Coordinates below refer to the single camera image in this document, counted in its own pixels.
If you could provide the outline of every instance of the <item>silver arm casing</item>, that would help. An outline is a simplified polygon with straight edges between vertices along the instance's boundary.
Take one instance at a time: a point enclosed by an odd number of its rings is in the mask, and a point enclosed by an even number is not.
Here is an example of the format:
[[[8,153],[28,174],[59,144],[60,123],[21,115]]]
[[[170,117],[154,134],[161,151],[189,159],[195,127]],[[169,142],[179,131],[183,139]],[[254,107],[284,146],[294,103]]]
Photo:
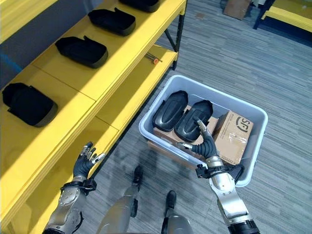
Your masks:
[[[207,166],[223,166],[219,156],[208,158]],[[227,226],[250,220],[249,212],[235,189],[235,182],[229,173],[221,173],[209,179],[209,185],[217,196],[217,203],[223,220]]]
[[[58,206],[53,211],[47,229],[54,229],[65,234],[71,234],[81,221],[80,211],[86,203],[86,194],[76,187],[66,187],[60,195]]]

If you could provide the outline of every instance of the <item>robotic arm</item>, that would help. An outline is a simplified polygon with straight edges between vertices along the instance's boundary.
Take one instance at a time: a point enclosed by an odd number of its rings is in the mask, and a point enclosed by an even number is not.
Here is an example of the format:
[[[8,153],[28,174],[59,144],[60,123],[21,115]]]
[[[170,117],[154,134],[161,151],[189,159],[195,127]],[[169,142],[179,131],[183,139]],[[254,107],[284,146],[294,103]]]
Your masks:
[[[97,188],[93,178],[87,179],[91,168],[105,157],[94,154],[93,143],[87,143],[80,152],[74,165],[74,178],[61,188],[58,206],[52,213],[43,234],[72,234],[82,224],[81,209],[86,196]]]
[[[199,164],[196,169],[198,178],[209,179],[209,185],[217,196],[217,203],[225,224],[231,234],[258,234],[260,233],[256,224],[249,215],[249,212],[238,196],[235,189],[235,180],[228,173],[229,169],[223,165],[216,149],[214,139],[201,120],[196,121],[200,133],[203,136],[203,143],[191,145],[180,142],[180,146],[198,153],[206,159],[207,166]]]

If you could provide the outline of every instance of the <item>cardboard box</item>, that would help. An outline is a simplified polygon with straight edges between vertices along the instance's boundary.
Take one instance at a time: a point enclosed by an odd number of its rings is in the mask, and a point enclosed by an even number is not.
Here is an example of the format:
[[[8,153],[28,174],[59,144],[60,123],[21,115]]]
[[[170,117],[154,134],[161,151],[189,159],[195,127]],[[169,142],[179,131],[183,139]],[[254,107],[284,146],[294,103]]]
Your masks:
[[[214,131],[214,129],[215,129],[216,125],[217,125],[217,122],[218,122],[218,119],[217,119],[217,118],[215,118],[215,117],[210,117],[210,118],[209,118],[209,123],[208,123],[208,125],[207,125],[207,128],[208,128],[208,130],[209,130],[209,132],[210,132],[211,134],[212,134],[212,132]],[[180,138],[176,135],[176,133],[175,133],[174,130],[172,130],[172,131],[170,131],[170,132],[164,132],[164,131],[162,131],[162,130],[160,130],[160,129],[158,129],[158,128],[154,128],[154,134],[155,134],[155,136],[157,136],[157,137],[159,137],[159,138],[161,138],[161,139],[163,139],[163,140],[169,142],[170,144],[172,144],[172,145],[174,145],[174,146],[176,146],[176,147],[177,147],[176,144],[177,144],[178,142],[183,142],[183,140],[180,139]],[[198,144],[201,144],[202,142],[203,142],[203,137],[202,137],[202,136],[199,136],[199,137],[197,138],[196,141],[192,142],[192,144],[198,145]],[[198,155],[198,154],[196,154],[196,153],[194,153],[194,152],[192,152],[192,151],[190,151],[190,150],[185,150],[185,149],[181,149],[181,150],[183,150],[183,151],[187,152],[188,154],[190,154],[190,155],[192,155],[192,156],[194,156],[194,157],[196,157],[196,158],[198,158],[198,159],[200,159],[200,160],[202,160],[202,161],[205,162],[205,160],[202,158],[201,155]]]
[[[242,20],[248,11],[249,5],[250,0],[228,0],[223,14]]]
[[[232,165],[240,163],[253,125],[233,111],[220,117],[213,138],[222,160]]]

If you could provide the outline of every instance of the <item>blue wall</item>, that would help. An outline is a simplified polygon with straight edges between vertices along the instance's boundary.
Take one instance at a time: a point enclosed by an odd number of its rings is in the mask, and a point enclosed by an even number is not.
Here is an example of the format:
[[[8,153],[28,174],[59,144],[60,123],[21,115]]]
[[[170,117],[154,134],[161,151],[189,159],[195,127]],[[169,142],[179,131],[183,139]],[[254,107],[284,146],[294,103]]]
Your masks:
[[[0,88],[103,0],[58,0],[1,44]]]

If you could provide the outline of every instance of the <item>shelf board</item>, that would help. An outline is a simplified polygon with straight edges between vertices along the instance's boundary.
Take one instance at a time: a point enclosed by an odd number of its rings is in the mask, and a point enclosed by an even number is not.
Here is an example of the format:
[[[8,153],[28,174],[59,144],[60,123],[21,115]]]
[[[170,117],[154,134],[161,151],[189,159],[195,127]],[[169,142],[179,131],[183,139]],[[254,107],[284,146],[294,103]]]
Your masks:
[[[1,38],[4,42],[57,0],[0,0]]]
[[[136,17],[136,29],[121,37],[93,26],[87,17],[73,26],[63,36],[87,35],[107,46],[106,63],[91,69],[61,56],[51,45],[31,65],[25,68],[14,82],[33,85],[59,105],[56,118],[44,128],[28,126],[12,116],[2,102],[1,108],[1,225],[5,227],[23,202],[68,149],[75,138],[95,117],[126,77],[142,60],[153,43],[160,37],[178,14],[185,10],[186,0],[161,0],[154,13],[140,12],[121,3],[106,1],[102,7],[112,5]],[[169,52],[172,62],[176,53]],[[163,72],[168,62],[155,66]],[[147,82],[140,97],[145,99],[156,83]],[[119,115],[118,126],[124,129],[134,112]],[[121,132],[116,134],[115,141]]]
[[[9,113],[0,101],[1,112],[1,225],[13,217],[61,154],[57,145],[92,107],[94,101],[30,65],[14,82],[33,85],[58,104],[58,113],[45,127],[27,125]]]
[[[51,45],[35,61],[34,65],[94,100],[107,100],[116,88],[130,74],[150,47],[185,8],[185,0],[160,0],[159,9],[146,13],[116,2],[98,7],[125,11],[136,18],[135,30],[121,37],[91,24],[84,17],[62,37],[76,36],[89,38],[104,44],[108,59],[98,69],[88,68],[62,56],[56,46]]]
[[[266,16],[312,32],[312,3],[299,0],[276,0],[262,19]]]
[[[153,46],[150,53],[163,62],[154,65],[147,58],[140,61],[100,111],[101,114],[95,117],[76,138],[28,198],[25,207],[12,220],[13,223],[18,223],[17,225],[26,226],[25,233],[36,234],[42,232],[58,204],[59,188],[72,179],[72,168],[82,146],[91,140],[95,143],[98,153],[100,153],[100,149],[103,152],[108,152],[177,56],[176,52],[160,46]],[[112,123],[118,126],[119,129],[109,125],[103,119],[107,121],[114,119]],[[31,218],[23,220],[22,218],[26,216]]]
[[[162,62],[154,65],[144,57],[97,114],[118,130],[127,126],[177,56],[176,52],[157,45],[149,52]]]
[[[64,183],[70,182],[73,178],[74,163],[83,145],[91,140],[97,148],[97,153],[101,153],[100,149],[107,152],[114,144],[112,139],[115,138],[117,133],[117,129],[95,117],[30,195],[17,216],[13,218],[13,224],[18,223],[19,226],[24,228],[24,230],[19,230],[17,233],[42,233],[49,217],[57,207],[60,187]]]

